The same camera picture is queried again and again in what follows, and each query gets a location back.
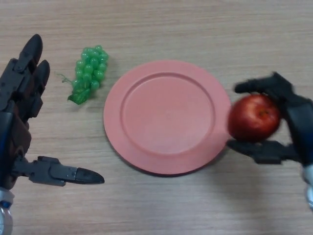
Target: red apple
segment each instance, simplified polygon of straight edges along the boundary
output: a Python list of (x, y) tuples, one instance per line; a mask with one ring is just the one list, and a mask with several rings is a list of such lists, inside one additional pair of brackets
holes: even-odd
[(251, 94), (235, 102), (228, 116), (228, 132), (238, 141), (261, 142), (274, 134), (280, 112), (263, 94)]

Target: green grapes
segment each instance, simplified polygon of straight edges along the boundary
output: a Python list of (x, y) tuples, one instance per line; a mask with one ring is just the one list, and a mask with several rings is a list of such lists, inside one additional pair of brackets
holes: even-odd
[(72, 94), (67, 98), (76, 104), (87, 101), (90, 95), (98, 90), (105, 79), (109, 55), (101, 45), (85, 47), (80, 59), (76, 61), (75, 79), (73, 81), (61, 75), (63, 82), (72, 85)]

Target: plate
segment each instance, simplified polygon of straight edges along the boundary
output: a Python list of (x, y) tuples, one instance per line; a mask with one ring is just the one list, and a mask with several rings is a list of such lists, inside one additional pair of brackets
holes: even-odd
[(183, 61), (153, 61), (124, 74), (104, 107), (112, 147), (150, 173), (179, 175), (210, 163), (229, 139), (231, 103), (206, 70)]

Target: wood grain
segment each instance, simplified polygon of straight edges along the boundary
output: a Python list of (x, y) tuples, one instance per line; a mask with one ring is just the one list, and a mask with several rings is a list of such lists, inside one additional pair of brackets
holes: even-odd
[[(218, 164), (178, 178), (157, 178), (125, 165), (110, 148), (103, 105), (115, 81), (136, 65), (179, 59), (210, 71), (231, 88), (278, 71), (313, 98), (311, 0), (2, 0), (0, 69), (35, 33), (51, 76), (39, 116), (30, 121), (27, 155), (57, 157), (104, 175), (100, 186), (13, 188), (15, 235), (311, 235), (300, 167), (257, 166), (228, 151)], [(110, 54), (104, 87), (82, 107), (67, 102), (86, 46)], [(282, 127), (275, 138), (288, 142)]]

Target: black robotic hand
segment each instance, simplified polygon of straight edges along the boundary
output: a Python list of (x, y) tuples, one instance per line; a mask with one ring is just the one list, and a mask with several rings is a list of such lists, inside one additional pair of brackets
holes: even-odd
[(43, 105), (41, 96), (50, 75), (47, 60), (38, 64), (42, 50), (42, 39), (36, 34), (0, 77), (0, 188), (10, 190), (19, 176), (54, 186), (102, 184), (100, 174), (64, 166), (56, 158), (40, 156), (31, 163), (25, 158), (31, 143), (28, 120), (35, 118)]
[(258, 164), (281, 164), (284, 160), (300, 162), (303, 166), (313, 163), (313, 105), (310, 99), (296, 95), (292, 84), (276, 72), (270, 77), (238, 83), (234, 91), (267, 95), (286, 120), (293, 143), (284, 146), (277, 141), (229, 140), (229, 148), (253, 158)]

